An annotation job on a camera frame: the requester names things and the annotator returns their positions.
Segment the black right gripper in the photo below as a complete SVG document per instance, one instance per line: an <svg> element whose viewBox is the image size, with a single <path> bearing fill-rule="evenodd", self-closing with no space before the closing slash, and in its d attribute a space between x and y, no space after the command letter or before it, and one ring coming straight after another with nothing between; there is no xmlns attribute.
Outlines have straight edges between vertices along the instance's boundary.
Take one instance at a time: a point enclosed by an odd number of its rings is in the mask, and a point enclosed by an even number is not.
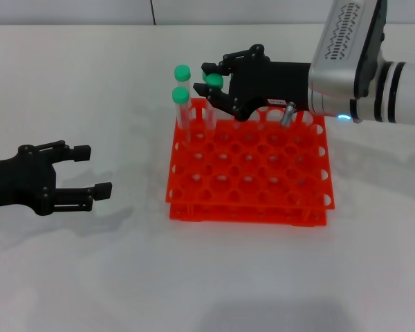
<svg viewBox="0 0 415 332"><path fill-rule="evenodd" d="M273 62L256 44L248 50L225 54L216 64L204 62L206 75L231 75L229 95L219 87L194 83L194 90L216 109L244 122L261 107L292 102L298 110L308 110L307 62Z"/></svg>

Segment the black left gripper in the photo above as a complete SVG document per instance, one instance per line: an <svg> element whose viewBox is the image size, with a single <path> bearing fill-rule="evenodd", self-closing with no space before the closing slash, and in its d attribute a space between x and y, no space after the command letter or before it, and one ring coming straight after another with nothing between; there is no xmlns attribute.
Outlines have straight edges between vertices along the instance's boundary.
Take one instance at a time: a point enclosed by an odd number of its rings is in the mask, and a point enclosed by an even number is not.
<svg viewBox="0 0 415 332"><path fill-rule="evenodd" d="M90 212L94 201L111 198L112 183L93 187L56 189L53 164L90 160L91 147L70 147L63 140L45 145L23 145L12 158L0 160L0 207L25 205L38 215L53 212Z"/></svg>

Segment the orange plastic test tube rack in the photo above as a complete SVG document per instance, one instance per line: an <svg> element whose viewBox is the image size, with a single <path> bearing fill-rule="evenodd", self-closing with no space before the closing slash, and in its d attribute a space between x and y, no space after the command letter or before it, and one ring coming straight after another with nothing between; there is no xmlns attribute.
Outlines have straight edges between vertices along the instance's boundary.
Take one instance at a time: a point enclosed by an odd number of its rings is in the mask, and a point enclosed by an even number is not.
<svg viewBox="0 0 415 332"><path fill-rule="evenodd" d="M203 98L192 101L190 127L175 128L166 201L179 221L324 226L335 207L323 118L306 111L281 127L283 110L205 126Z"/></svg>

